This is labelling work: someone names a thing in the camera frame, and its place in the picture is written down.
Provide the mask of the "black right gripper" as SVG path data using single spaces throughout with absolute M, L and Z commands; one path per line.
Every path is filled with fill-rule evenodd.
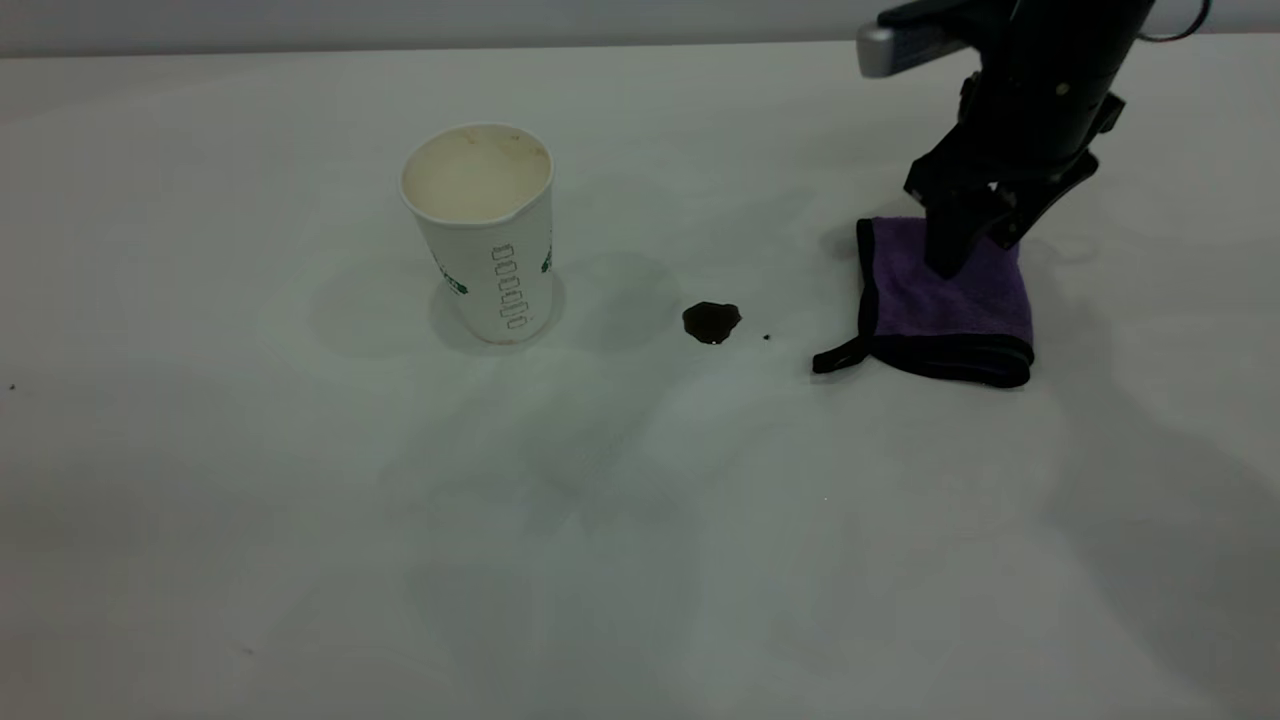
M 905 184 L 927 201 L 925 264 L 937 275 L 954 278 L 987 233 L 1015 247 L 1098 170 L 1087 149 L 1105 128 L 1098 115 L 1151 9 L 1149 1 L 906 5 L 908 29 L 936 29 L 980 58 L 957 124 L 913 163 Z

